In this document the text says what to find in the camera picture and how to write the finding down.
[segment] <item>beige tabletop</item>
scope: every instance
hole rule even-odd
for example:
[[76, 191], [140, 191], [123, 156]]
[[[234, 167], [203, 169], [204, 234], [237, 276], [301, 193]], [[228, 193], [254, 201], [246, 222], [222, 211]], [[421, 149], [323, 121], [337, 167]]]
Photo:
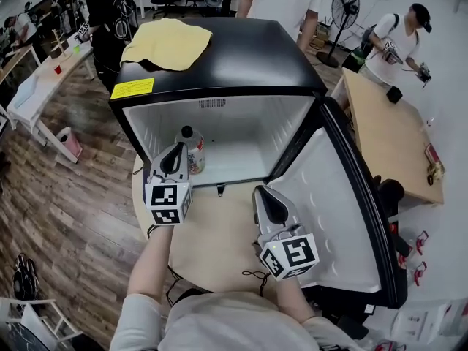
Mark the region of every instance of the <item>beige tabletop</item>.
[[[137, 155], [134, 171], [143, 166]], [[203, 289], [223, 293], [258, 293], [261, 280], [243, 276], [242, 271], [263, 271], [252, 242], [257, 240], [252, 193], [260, 182], [233, 184], [222, 197], [216, 187], [196, 188], [193, 204], [183, 224], [174, 228], [169, 265], [186, 280]], [[144, 235], [152, 225], [143, 202], [143, 172], [132, 178], [135, 213]], [[265, 296], [274, 294], [274, 279], [268, 279]]]
[[442, 182], [427, 182], [424, 150], [429, 137], [418, 110], [404, 100], [390, 103], [383, 88], [348, 69], [343, 69], [343, 78], [356, 143], [371, 174], [397, 180], [418, 199], [444, 203]]

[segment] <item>fridge vent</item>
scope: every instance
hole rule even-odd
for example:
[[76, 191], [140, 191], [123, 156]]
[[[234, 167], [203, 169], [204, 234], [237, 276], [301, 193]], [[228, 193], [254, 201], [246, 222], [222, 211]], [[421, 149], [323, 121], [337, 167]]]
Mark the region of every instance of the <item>fridge vent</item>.
[[198, 105], [200, 108], [224, 107], [226, 105], [226, 99], [200, 100]]

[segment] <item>white shelf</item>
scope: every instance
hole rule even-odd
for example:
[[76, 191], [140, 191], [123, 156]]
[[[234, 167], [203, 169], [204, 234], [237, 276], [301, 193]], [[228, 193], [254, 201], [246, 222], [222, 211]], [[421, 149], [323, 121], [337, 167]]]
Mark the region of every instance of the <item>white shelf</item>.
[[253, 141], [205, 141], [203, 172], [191, 175], [194, 186], [266, 177], [258, 145]]

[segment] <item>yellow warning label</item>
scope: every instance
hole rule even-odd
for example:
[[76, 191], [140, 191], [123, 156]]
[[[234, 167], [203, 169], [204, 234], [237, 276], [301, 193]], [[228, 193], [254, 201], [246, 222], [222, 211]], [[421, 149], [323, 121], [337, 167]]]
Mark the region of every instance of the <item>yellow warning label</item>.
[[131, 82], [119, 83], [114, 87], [111, 100], [121, 97], [133, 97], [135, 95], [149, 94], [153, 91], [154, 78], [132, 80]]

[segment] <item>fan base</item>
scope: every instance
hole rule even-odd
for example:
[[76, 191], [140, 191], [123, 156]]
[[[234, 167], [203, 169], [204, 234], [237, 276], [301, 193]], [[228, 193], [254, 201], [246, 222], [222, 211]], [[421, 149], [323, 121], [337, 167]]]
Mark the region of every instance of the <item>fan base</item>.
[[319, 59], [321, 63], [325, 64], [327, 67], [337, 68], [339, 65], [338, 60], [336, 60], [336, 58], [334, 58], [333, 56], [329, 56], [326, 52], [317, 52], [315, 56]]

